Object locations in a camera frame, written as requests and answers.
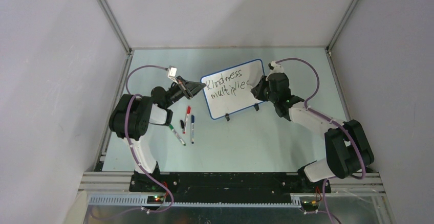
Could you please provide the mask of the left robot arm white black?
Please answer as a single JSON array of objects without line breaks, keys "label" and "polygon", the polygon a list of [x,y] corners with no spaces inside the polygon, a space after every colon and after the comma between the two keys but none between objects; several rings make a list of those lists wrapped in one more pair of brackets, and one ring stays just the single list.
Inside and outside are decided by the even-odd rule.
[{"label": "left robot arm white black", "polygon": [[152,155],[146,132],[149,125],[171,124],[173,111],[170,106],[182,98],[192,99],[206,87],[205,83],[188,81],[178,76],[170,88],[157,86],[150,96],[124,94],[110,115],[108,126],[129,147],[135,162],[135,171],[145,174],[142,185],[148,191],[157,191],[162,178],[154,171],[158,163]]}]

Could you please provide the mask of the blue-framed whiteboard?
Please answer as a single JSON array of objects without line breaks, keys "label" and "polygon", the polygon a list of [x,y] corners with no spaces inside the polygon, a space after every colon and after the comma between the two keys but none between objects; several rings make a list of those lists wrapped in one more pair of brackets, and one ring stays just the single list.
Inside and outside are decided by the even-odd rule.
[{"label": "blue-framed whiteboard", "polygon": [[251,89],[264,75],[261,59],[247,61],[201,77],[205,101],[211,119],[217,120],[261,104]]}]

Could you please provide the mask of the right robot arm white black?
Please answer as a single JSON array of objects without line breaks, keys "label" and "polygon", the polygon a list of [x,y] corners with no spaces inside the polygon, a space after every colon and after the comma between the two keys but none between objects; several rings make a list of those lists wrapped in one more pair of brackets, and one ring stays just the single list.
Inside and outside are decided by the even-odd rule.
[{"label": "right robot arm white black", "polygon": [[271,102],[280,118],[297,123],[324,139],[325,158],[301,168],[297,184],[303,192],[313,191],[318,181],[326,178],[343,179],[358,171],[365,175],[366,167],[374,162],[361,123],[334,119],[308,107],[304,99],[291,93],[286,74],[262,76],[251,93],[259,101]]}]

